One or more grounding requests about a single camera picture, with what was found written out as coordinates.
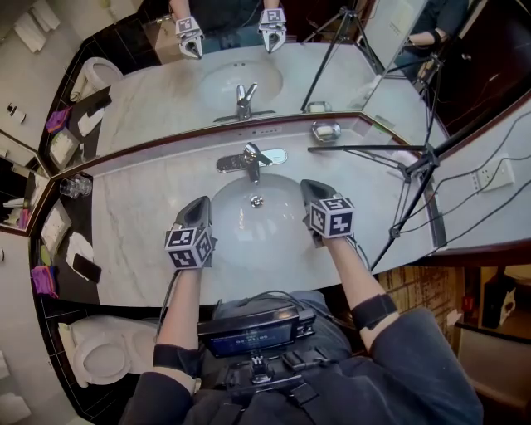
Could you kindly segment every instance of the display screen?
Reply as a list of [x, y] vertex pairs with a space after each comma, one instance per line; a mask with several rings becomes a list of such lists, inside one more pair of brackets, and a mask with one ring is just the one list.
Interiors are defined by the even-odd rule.
[[291, 323], [243, 330], [234, 335], [214, 337], [210, 339], [212, 351], [218, 357], [238, 355], [255, 349], [266, 349], [291, 342]]

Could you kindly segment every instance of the faucet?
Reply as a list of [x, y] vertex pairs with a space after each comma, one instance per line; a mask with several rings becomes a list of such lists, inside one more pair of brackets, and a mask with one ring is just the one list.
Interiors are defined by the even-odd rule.
[[260, 182], [260, 165], [270, 165], [272, 161], [267, 158], [254, 143], [248, 143], [243, 149], [243, 159], [246, 163], [247, 173], [253, 183]]
[[250, 119], [252, 115], [251, 99], [257, 88], [258, 85], [256, 83], [252, 83], [247, 92], [246, 88], [241, 84], [236, 88], [236, 114], [240, 121]]

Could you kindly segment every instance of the bathroom sink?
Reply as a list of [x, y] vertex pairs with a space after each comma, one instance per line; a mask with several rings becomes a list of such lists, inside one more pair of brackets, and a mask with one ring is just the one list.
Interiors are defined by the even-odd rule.
[[314, 251], [304, 215], [300, 185], [289, 178], [262, 173], [258, 184], [248, 177], [229, 183], [212, 200], [214, 262], [249, 271], [300, 270], [305, 253]]
[[248, 90], [252, 83], [258, 83], [252, 109], [260, 110], [280, 93], [283, 78], [280, 71], [267, 62], [238, 61], [208, 73], [199, 84], [199, 91], [206, 105], [230, 114], [236, 108], [236, 87], [242, 84]]

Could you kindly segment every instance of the wall outlet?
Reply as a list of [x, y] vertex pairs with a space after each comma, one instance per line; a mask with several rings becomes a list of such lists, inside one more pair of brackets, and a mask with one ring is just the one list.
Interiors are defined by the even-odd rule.
[[489, 192], [490, 190], [514, 183], [513, 167], [507, 159], [500, 163], [499, 161], [502, 159], [491, 159], [481, 170], [472, 176], [476, 190], [486, 188], [483, 192]]
[[256, 136], [262, 136], [262, 135], [266, 135], [266, 134], [274, 134], [274, 133], [281, 133], [282, 132], [282, 127], [266, 127], [264, 129], [256, 129], [256, 130], [253, 130], [253, 135], [256, 135]]

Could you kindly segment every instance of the wrist strap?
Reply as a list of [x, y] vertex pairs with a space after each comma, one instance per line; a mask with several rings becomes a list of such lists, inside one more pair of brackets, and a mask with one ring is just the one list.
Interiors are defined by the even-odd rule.
[[433, 38], [435, 38], [435, 43], [433, 43], [433, 46], [439, 46], [442, 43], [441, 34], [437, 32], [437, 30], [430, 30], [428, 31]]
[[176, 345], [156, 344], [153, 351], [153, 366], [181, 370], [192, 378], [199, 374], [201, 352]]
[[395, 303], [388, 294], [374, 296], [356, 305], [352, 309], [352, 319], [357, 330], [374, 327], [391, 313], [397, 311]]

